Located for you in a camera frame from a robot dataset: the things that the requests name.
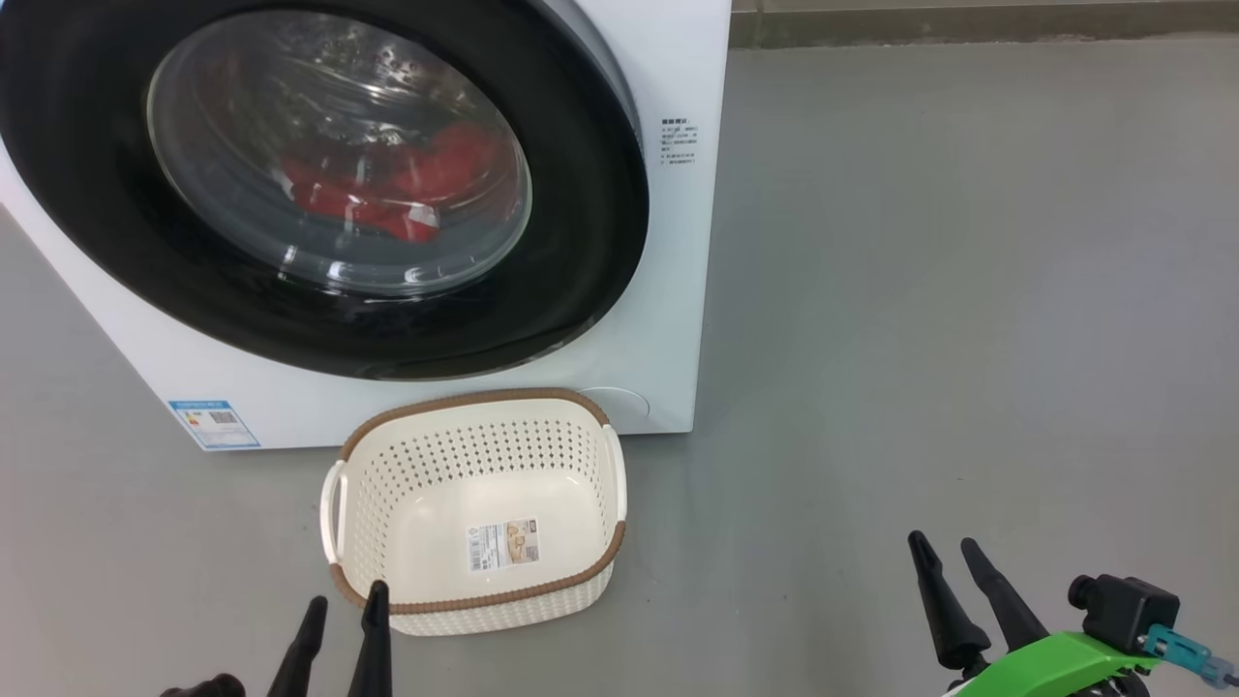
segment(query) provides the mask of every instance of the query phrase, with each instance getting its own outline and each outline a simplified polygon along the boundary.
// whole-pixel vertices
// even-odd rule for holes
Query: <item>washing machine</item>
[[[690,431],[729,11],[2,0],[0,203],[208,451],[533,387]]]

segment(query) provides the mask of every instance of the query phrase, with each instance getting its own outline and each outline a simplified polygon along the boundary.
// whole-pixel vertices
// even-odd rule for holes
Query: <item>gray floor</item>
[[[733,54],[696,432],[626,442],[593,609],[400,638],[399,693],[938,695],[914,527],[991,630],[965,535],[1053,629],[1139,574],[1239,659],[1237,193],[1235,40]],[[343,695],[331,454],[201,454],[9,229],[0,322],[6,691],[260,695],[322,593]]]

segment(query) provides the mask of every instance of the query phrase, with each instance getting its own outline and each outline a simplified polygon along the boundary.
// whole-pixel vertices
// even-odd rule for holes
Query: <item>barcode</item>
[[[477,537],[468,541],[468,568],[473,572],[482,571],[482,541]]]

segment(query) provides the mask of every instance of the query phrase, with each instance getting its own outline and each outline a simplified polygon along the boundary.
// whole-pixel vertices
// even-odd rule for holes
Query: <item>basket handle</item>
[[[327,556],[327,563],[338,565],[339,552],[336,547],[336,537],[332,535],[331,509],[336,501],[336,490],[339,489],[339,472],[344,469],[344,461],[336,461],[336,464],[327,470],[327,479],[322,483],[322,498],[318,500],[318,531],[322,534],[322,552]],[[344,500],[339,500],[339,537],[344,536]]]
[[[611,452],[611,470],[616,475],[616,521],[628,520],[628,475],[623,467],[623,449],[620,448],[620,435],[611,425],[602,427],[607,451]]]

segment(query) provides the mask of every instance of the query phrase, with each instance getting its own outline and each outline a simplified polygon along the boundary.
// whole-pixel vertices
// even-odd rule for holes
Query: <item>plastic laundry basket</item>
[[[364,607],[383,579],[392,629],[429,636],[590,607],[611,579],[627,506],[602,410],[566,390],[513,390],[368,421],[327,473],[320,515],[341,593]]]

